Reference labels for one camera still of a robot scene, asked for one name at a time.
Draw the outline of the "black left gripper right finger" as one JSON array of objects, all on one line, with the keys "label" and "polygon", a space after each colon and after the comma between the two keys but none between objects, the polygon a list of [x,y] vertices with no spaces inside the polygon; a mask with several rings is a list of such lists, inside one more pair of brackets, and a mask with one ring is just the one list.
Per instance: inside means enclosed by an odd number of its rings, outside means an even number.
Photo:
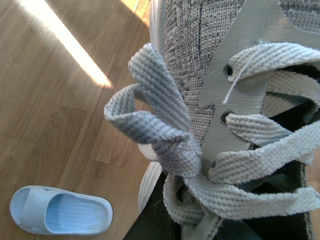
[{"label": "black left gripper right finger", "polygon": [[[253,182],[239,184],[238,187],[255,194],[290,193],[305,187],[305,165],[292,161],[253,187]],[[308,240],[309,213],[288,216],[272,216],[246,219],[244,221],[263,240]]]}]

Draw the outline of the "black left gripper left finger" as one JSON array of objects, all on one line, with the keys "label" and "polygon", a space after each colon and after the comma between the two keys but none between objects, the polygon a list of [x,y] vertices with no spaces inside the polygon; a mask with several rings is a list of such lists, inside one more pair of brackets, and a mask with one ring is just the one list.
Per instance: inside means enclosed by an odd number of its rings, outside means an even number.
[{"label": "black left gripper left finger", "polygon": [[168,214],[163,200],[166,175],[159,179],[145,208],[124,236],[125,240],[180,240],[181,227]]}]

